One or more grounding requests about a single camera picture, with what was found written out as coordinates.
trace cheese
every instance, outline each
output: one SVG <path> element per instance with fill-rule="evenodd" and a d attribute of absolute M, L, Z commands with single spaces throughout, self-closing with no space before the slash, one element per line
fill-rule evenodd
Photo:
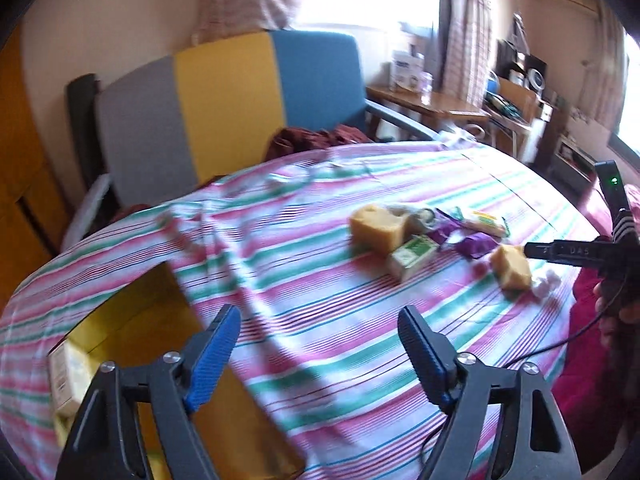
<path fill-rule="evenodd" d="M 369 204 L 349 218 L 351 235 L 357 242 L 388 256 L 404 243 L 404 225 L 408 214 L 394 215 L 385 207 Z"/>
<path fill-rule="evenodd" d="M 495 236 L 496 238 L 505 238 L 510 235 L 509 226 L 504 218 L 463 207 L 455 208 L 450 214 L 453 218 L 462 222 L 462 225 L 467 229 L 473 229 L 473 231 Z"/>
<path fill-rule="evenodd" d="M 502 290 L 529 290 L 531 269 L 520 246 L 500 245 L 490 257 Z"/>

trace blue cushion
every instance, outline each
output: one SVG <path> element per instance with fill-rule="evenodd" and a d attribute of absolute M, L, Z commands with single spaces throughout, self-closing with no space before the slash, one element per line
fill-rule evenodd
<path fill-rule="evenodd" d="M 347 124 L 364 131 L 365 89 L 354 38 L 306 30 L 276 30 L 271 38 L 287 125 L 315 131 Z"/>

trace small cheese piece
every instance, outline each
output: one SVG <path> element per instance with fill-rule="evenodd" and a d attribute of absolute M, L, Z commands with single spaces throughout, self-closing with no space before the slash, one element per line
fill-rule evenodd
<path fill-rule="evenodd" d="M 529 290 L 531 269 L 520 246 L 500 245 L 490 257 L 502 290 Z"/>
<path fill-rule="evenodd" d="M 369 204 L 349 218 L 351 235 L 383 256 L 388 256 L 404 243 L 404 225 L 408 214 L 394 215 L 385 207 Z"/>
<path fill-rule="evenodd" d="M 49 355 L 51 394 L 56 413 L 72 417 L 80 409 L 92 380 L 89 356 L 64 340 Z"/>

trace blue gripper pad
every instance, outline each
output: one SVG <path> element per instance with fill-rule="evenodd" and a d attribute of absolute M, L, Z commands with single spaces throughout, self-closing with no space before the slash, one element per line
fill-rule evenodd
<path fill-rule="evenodd" d="M 190 367 L 190 384 L 183 397 L 189 413 L 209 402 L 222 370 L 229 361 L 240 333 L 240 310 L 225 305 L 204 332 L 193 336 L 184 348 L 184 365 Z"/>
<path fill-rule="evenodd" d="M 446 336 L 430 329 L 413 305 L 398 313 L 398 335 L 427 399 L 450 413 L 457 400 L 451 394 L 458 376 L 456 349 Z"/>

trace cheese block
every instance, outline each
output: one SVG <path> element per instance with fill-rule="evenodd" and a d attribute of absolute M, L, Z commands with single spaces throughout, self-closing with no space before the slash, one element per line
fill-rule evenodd
<path fill-rule="evenodd" d="M 404 243 L 404 225 L 408 214 L 394 215 L 385 207 L 369 204 L 349 218 L 351 235 L 378 254 L 388 256 Z"/>
<path fill-rule="evenodd" d="M 531 269 L 520 246 L 500 245 L 490 257 L 502 290 L 529 290 Z"/>

